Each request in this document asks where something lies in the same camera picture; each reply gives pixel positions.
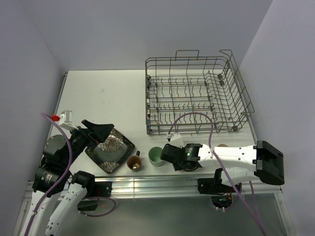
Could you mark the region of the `blue patterned bowl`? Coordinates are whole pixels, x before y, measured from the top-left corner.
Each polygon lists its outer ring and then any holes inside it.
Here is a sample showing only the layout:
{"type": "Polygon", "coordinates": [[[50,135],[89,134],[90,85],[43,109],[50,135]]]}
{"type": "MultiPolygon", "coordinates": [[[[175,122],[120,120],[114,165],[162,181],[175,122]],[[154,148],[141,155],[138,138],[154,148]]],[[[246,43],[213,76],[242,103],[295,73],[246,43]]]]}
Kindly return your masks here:
{"type": "Polygon", "coordinates": [[[189,169],[189,168],[184,168],[184,169],[182,169],[182,171],[192,172],[192,171],[195,171],[195,170],[197,170],[197,169],[198,169],[198,167],[194,167],[194,168],[191,168],[191,169],[189,169]]]}

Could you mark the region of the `mint green cup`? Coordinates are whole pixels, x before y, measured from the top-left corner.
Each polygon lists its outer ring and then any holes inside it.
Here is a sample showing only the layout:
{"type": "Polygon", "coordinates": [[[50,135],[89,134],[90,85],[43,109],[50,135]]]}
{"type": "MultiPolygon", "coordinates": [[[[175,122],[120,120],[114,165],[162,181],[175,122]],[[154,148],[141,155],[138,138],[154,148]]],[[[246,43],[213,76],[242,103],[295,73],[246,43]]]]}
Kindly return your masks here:
{"type": "Polygon", "coordinates": [[[153,147],[149,150],[148,157],[149,157],[150,163],[153,166],[159,167],[162,165],[163,160],[161,160],[161,153],[162,153],[161,147],[153,147]]]}

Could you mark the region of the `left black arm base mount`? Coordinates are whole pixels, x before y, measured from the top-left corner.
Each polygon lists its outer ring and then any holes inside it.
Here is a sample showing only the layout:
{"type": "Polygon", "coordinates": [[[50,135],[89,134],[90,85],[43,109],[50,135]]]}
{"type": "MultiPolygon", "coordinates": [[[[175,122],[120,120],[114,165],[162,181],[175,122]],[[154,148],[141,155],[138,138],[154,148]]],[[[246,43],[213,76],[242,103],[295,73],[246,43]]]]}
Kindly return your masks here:
{"type": "Polygon", "coordinates": [[[110,197],[112,189],[111,181],[95,182],[94,187],[87,193],[77,206],[79,211],[94,211],[96,210],[100,199],[87,199],[90,197],[110,197]]]}

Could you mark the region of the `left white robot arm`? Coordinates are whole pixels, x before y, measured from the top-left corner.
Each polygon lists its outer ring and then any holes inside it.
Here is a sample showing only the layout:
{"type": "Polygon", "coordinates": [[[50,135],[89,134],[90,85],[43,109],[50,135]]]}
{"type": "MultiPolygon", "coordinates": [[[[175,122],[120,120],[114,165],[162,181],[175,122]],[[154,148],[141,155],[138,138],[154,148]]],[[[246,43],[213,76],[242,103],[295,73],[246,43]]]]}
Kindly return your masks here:
{"type": "Polygon", "coordinates": [[[106,141],[113,124],[94,124],[83,120],[85,128],[61,116],[45,116],[60,132],[49,139],[32,185],[31,206],[22,236],[56,236],[85,196],[96,190],[95,177],[84,171],[70,172],[73,161],[86,148],[106,141]]]}

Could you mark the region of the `black ceramic mug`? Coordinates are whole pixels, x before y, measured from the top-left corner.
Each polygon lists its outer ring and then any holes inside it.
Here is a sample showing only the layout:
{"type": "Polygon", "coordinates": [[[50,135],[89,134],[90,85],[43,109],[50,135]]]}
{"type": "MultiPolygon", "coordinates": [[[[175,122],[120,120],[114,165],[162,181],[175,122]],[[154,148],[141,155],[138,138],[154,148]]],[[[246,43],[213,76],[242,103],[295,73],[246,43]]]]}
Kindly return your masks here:
{"type": "Polygon", "coordinates": [[[137,151],[135,155],[130,156],[126,162],[128,168],[133,172],[138,172],[142,166],[142,160],[140,157],[140,151],[137,151]]]}

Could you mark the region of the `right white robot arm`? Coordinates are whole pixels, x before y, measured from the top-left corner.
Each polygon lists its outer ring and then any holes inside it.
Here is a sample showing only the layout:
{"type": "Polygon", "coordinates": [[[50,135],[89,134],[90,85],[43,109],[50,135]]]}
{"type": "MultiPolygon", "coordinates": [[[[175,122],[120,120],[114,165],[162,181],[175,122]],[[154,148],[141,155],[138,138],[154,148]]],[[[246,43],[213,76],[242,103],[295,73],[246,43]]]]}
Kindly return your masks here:
{"type": "Polygon", "coordinates": [[[246,147],[209,147],[206,144],[187,144],[177,147],[166,144],[161,159],[173,165],[175,171],[213,169],[213,186],[225,191],[234,184],[260,180],[269,185],[283,185],[284,154],[267,141],[257,141],[246,147]]]}

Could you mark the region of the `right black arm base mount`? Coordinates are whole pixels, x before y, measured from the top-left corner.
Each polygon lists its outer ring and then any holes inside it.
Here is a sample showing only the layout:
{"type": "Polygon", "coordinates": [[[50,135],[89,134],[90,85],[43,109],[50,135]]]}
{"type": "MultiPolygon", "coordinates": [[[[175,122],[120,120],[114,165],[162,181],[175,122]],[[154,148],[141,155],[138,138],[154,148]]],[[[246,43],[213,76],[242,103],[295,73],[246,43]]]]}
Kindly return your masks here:
{"type": "Polygon", "coordinates": [[[222,168],[216,169],[214,177],[199,178],[197,183],[200,194],[211,196],[211,203],[215,210],[225,212],[227,209],[234,207],[240,198],[237,194],[233,196],[236,192],[232,186],[222,183],[222,173],[222,168]]]}

